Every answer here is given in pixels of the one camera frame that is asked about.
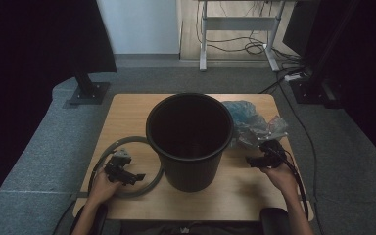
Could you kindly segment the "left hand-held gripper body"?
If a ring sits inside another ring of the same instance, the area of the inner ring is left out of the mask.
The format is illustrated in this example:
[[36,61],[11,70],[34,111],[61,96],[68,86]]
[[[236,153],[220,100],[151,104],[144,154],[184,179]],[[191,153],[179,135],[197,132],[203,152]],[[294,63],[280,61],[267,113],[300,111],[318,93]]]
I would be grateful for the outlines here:
[[131,157],[125,149],[115,151],[104,168],[110,182],[121,181],[125,177],[131,177],[131,174],[124,170],[126,165],[131,162]]

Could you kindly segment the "person's dark clothing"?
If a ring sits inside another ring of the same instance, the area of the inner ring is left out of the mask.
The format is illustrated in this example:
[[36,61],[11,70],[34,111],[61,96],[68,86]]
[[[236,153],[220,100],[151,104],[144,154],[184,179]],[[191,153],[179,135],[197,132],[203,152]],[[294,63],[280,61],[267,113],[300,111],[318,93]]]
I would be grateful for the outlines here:
[[119,235],[262,235],[253,222],[126,222]]

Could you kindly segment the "black plastic trash bin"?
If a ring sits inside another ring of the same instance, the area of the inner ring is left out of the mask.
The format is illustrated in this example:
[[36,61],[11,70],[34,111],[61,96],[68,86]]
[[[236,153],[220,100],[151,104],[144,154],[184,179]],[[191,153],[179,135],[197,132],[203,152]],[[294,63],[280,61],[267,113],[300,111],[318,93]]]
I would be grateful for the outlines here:
[[225,106],[198,93],[172,95],[149,113],[146,136],[167,181],[183,192],[198,192],[214,180],[234,124]]

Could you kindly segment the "black stand with square base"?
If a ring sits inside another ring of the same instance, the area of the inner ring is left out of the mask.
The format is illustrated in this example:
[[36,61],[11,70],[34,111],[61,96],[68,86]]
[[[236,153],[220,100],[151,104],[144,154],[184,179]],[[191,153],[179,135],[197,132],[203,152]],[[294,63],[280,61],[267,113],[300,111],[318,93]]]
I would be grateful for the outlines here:
[[67,100],[68,106],[101,105],[110,87],[109,82],[93,82],[89,75],[78,73],[75,76],[77,88]]

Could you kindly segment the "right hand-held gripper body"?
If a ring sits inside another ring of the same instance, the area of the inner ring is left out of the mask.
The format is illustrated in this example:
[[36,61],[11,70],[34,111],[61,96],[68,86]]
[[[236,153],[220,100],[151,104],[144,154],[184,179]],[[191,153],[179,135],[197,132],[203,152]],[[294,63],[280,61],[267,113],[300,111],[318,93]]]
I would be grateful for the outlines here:
[[259,149],[264,152],[266,164],[269,167],[279,167],[286,159],[286,151],[280,144],[280,140],[286,137],[287,133],[271,133],[260,139]]

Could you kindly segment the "blue crumpled waste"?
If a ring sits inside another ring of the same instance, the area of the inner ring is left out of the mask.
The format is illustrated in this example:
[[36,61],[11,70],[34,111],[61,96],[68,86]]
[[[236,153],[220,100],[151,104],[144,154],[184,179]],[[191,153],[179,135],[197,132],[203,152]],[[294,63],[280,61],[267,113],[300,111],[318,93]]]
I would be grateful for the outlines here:
[[224,101],[223,105],[236,125],[252,124],[258,117],[255,105],[249,101]]

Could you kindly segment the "dark flat panel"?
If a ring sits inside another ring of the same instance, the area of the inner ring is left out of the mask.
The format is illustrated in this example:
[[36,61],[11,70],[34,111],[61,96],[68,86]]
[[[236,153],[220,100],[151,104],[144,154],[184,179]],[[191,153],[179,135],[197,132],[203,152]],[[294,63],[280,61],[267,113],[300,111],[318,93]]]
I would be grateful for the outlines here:
[[299,56],[303,56],[306,53],[311,30],[310,12],[309,2],[297,2],[283,37],[283,43]]

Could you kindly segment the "white metal desk frame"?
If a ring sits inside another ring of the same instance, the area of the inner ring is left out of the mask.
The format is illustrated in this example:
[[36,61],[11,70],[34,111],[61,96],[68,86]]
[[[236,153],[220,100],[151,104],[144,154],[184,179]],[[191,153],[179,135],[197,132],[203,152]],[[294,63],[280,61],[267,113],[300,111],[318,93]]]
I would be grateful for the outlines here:
[[266,31],[268,40],[263,45],[263,52],[273,71],[279,71],[280,68],[275,59],[273,43],[281,22],[283,10],[286,5],[285,0],[273,0],[279,3],[277,14],[273,17],[210,17],[208,15],[208,0],[201,0],[203,9],[201,15],[202,38],[200,46],[199,69],[207,70],[207,32],[208,31]]

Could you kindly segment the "person's left hand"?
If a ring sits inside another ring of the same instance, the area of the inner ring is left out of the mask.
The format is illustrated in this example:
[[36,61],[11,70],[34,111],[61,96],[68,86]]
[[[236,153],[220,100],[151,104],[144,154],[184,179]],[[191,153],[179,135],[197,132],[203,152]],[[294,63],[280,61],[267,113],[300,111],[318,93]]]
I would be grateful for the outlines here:
[[109,200],[120,186],[120,181],[111,182],[105,169],[100,168],[96,173],[86,205],[90,207],[100,206]]

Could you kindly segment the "person's right hand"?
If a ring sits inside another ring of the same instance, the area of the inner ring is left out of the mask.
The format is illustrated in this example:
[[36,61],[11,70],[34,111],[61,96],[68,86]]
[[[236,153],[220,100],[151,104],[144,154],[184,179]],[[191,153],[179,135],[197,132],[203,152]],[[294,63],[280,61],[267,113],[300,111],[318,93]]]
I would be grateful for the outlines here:
[[276,168],[264,167],[260,171],[266,174],[273,185],[279,189],[284,197],[298,197],[298,185],[293,172],[282,164]]

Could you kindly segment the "grey translucent plastic bag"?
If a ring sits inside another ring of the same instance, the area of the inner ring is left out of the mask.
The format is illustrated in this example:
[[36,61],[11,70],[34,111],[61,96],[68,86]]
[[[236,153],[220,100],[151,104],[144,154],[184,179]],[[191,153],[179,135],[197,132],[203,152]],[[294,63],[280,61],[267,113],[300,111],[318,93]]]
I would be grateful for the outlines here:
[[258,117],[252,124],[236,125],[234,123],[233,139],[237,145],[256,149],[259,146],[260,139],[268,134],[286,132],[288,135],[288,123],[282,117],[275,115],[272,119],[266,121],[258,111],[257,114]]

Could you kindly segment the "black stand with large base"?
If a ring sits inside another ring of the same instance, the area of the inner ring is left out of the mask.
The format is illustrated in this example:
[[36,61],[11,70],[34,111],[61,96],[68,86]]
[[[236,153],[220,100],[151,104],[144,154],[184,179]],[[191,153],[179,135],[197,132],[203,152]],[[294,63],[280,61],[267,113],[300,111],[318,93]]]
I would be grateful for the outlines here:
[[290,86],[298,104],[341,109],[342,87],[330,76],[329,63],[360,0],[310,0],[311,30],[302,57],[303,78]]

